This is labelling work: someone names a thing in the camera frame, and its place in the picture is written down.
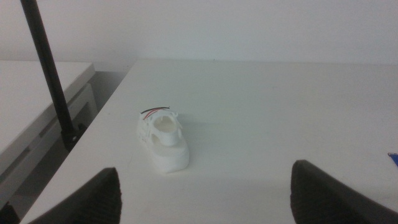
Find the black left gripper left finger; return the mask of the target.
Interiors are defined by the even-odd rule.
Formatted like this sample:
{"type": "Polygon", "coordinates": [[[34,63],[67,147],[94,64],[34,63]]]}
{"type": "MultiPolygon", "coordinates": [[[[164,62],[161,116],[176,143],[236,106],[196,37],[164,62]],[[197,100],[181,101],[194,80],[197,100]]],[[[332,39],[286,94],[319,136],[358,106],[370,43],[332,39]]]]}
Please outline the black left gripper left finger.
{"type": "Polygon", "coordinates": [[[33,224],[118,224],[121,189],[114,167],[97,173],[65,200],[32,221],[33,224]]]}

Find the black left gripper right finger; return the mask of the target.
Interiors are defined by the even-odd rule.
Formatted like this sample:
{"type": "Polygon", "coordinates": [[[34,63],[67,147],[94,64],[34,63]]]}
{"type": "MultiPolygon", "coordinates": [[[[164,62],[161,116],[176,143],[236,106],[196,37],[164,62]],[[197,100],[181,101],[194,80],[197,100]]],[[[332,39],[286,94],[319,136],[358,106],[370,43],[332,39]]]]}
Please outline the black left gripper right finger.
{"type": "Polygon", "coordinates": [[[292,166],[290,207],[296,223],[397,223],[397,212],[306,160],[292,166]]]}

